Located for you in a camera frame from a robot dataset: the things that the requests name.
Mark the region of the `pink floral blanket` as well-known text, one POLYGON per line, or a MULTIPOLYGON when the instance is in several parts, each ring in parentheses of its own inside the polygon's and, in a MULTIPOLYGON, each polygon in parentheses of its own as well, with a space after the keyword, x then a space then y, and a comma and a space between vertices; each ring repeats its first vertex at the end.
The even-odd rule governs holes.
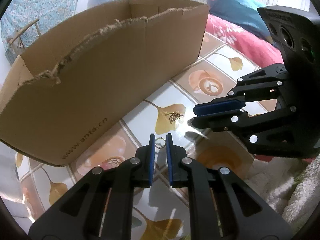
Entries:
POLYGON ((206 32, 238 50, 261 68, 284 62, 280 50, 269 42, 217 16, 208 16, 206 32))

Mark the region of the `blue pillow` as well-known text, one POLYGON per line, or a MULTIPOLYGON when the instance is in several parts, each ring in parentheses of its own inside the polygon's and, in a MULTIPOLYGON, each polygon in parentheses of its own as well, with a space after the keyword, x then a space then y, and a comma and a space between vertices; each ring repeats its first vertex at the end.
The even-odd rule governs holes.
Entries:
POLYGON ((255 36, 275 45, 270 31, 258 12, 262 4, 254 0, 207 0, 209 13, 236 24, 255 36))

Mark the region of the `white fluffy rug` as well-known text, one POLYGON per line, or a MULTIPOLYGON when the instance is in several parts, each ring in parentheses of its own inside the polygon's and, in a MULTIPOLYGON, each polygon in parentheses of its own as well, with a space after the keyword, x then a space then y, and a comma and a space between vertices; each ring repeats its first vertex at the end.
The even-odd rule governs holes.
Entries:
POLYGON ((297 233, 319 203, 319 156, 254 160, 244 182, 297 233))

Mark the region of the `patterned tile tablecloth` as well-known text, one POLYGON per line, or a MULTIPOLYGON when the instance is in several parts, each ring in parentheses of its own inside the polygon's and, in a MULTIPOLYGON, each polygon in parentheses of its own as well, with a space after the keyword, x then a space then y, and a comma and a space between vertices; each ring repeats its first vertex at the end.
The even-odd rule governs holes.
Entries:
POLYGON ((193 107, 226 96, 236 79, 258 66, 225 42, 206 34, 200 56, 183 73, 165 83, 121 118, 93 146, 71 165, 53 167, 16 154, 23 202, 29 212, 20 226, 30 227, 93 167, 117 167, 133 157, 137 148, 155 135, 155 168, 150 188, 136 188, 133 194, 132 239, 188 239, 190 218, 187 189, 169 185, 165 137, 209 168, 227 166, 246 178, 256 157, 231 133, 196 130, 188 121, 193 107))

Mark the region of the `brown cardboard box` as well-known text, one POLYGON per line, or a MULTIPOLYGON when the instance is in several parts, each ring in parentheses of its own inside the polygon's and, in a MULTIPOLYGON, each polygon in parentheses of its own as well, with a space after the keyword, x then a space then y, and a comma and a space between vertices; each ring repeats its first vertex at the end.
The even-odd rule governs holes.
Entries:
POLYGON ((56 25, 12 64, 1 142, 66 166, 199 57, 208 5, 115 0, 56 25))

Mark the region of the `teal patterned hanging cloth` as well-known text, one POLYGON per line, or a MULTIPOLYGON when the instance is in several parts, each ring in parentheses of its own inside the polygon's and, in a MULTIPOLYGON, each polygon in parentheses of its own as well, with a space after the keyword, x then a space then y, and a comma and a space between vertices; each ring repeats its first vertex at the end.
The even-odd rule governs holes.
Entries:
POLYGON ((78 0, 12 0, 1 18, 1 38, 10 64, 54 26, 75 14, 78 0))

